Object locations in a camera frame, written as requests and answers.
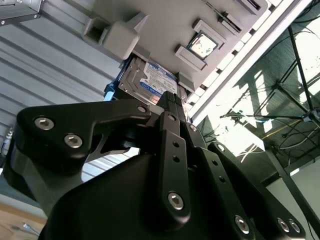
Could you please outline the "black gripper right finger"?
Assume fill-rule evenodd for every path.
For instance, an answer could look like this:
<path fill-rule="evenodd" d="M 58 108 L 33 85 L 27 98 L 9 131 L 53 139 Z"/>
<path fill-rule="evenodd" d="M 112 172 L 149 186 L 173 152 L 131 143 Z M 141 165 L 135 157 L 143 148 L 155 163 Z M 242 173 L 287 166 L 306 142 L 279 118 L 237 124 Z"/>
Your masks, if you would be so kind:
<path fill-rule="evenodd" d="M 200 131 L 186 121 L 182 101 L 171 95 L 180 120 L 196 197 L 214 240 L 304 240 L 299 221 L 231 153 L 218 143 L 206 145 Z"/>

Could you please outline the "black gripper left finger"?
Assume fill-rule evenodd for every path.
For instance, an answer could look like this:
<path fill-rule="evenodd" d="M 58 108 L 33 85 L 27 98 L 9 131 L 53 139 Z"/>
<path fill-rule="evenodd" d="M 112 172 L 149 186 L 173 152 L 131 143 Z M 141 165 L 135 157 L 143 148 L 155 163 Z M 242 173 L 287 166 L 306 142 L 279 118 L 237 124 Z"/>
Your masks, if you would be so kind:
<path fill-rule="evenodd" d="M 180 123 L 170 92 L 153 106 L 122 99 L 25 108 L 9 147 L 9 184 L 48 219 L 64 195 L 136 156 L 159 160 L 166 187 L 171 160 L 187 177 Z"/>

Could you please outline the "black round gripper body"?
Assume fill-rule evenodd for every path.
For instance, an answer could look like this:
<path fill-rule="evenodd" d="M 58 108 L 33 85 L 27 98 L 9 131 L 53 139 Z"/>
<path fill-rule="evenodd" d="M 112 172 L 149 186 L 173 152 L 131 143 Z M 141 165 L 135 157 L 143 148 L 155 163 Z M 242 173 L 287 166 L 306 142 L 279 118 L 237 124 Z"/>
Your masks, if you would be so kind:
<path fill-rule="evenodd" d="M 46 240 L 214 240 L 186 178 L 170 161 L 167 186 L 160 161 L 135 156 L 64 195 L 44 228 Z"/>

